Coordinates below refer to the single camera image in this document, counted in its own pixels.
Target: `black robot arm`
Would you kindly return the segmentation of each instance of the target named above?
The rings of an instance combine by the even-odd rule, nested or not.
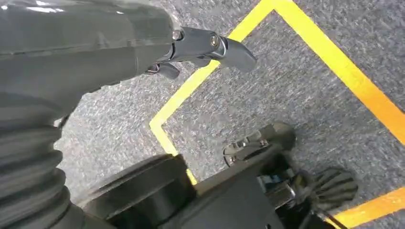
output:
[[[174,61],[237,66],[227,51],[247,60],[242,69],[256,63],[240,43],[212,31],[174,31],[164,10],[141,3],[1,4],[0,228],[113,228],[70,202],[64,172],[56,168],[62,153],[53,145],[61,129],[53,123],[85,93],[142,73],[175,78]]]

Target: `black cable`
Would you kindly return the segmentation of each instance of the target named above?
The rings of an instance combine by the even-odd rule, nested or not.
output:
[[[334,224],[336,224],[339,228],[348,229],[345,225],[343,225],[341,222],[339,222],[335,217],[333,217],[327,211],[325,211],[325,210],[323,210],[323,209],[321,209],[319,207],[313,207],[313,208],[314,208],[315,212],[324,215],[326,218],[330,219]]]

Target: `black wheel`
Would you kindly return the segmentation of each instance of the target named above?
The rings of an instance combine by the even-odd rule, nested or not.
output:
[[[276,140],[281,143],[285,150],[291,150],[297,139],[294,128],[283,122],[275,122],[273,128],[276,131]]]
[[[315,177],[313,200],[316,207],[329,211],[352,201],[359,186],[352,173],[330,168]]]

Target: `metal screw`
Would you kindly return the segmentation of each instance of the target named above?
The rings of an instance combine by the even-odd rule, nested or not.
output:
[[[211,36],[211,45],[214,46],[214,47],[219,45],[219,38],[218,38],[218,36],[216,34],[213,34]]]
[[[175,30],[173,31],[172,38],[173,40],[179,41],[183,38],[183,34],[181,33],[180,30]]]

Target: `yellow floor marking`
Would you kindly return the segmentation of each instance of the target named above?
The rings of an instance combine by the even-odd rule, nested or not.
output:
[[[357,207],[341,212],[335,217],[348,228],[354,228],[404,208],[405,187],[401,187]]]
[[[405,123],[405,114],[291,0],[261,0],[229,35],[229,38],[242,41],[273,9],[391,133],[405,144],[405,130],[401,128],[401,124]],[[166,153],[178,154],[162,125],[218,66],[219,62],[211,61],[208,66],[196,70],[151,120],[150,128]],[[187,170],[187,174],[192,183],[196,184],[197,180],[190,170]],[[403,209],[405,206],[403,196],[405,196],[404,188],[400,188],[341,212],[336,217],[348,227],[355,227]]]
[[[405,114],[291,0],[273,0],[277,13],[405,145]]]
[[[250,13],[237,25],[229,35],[229,38],[241,42],[255,27],[273,10],[271,2],[261,0]],[[180,107],[180,105],[197,89],[200,84],[219,66],[218,61],[211,61],[204,68],[196,70],[178,91],[167,101],[160,111],[149,123],[153,134],[156,136],[164,151],[168,154],[177,155],[178,152],[173,143],[162,128],[163,123]],[[188,169],[187,174],[193,184],[197,180]]]

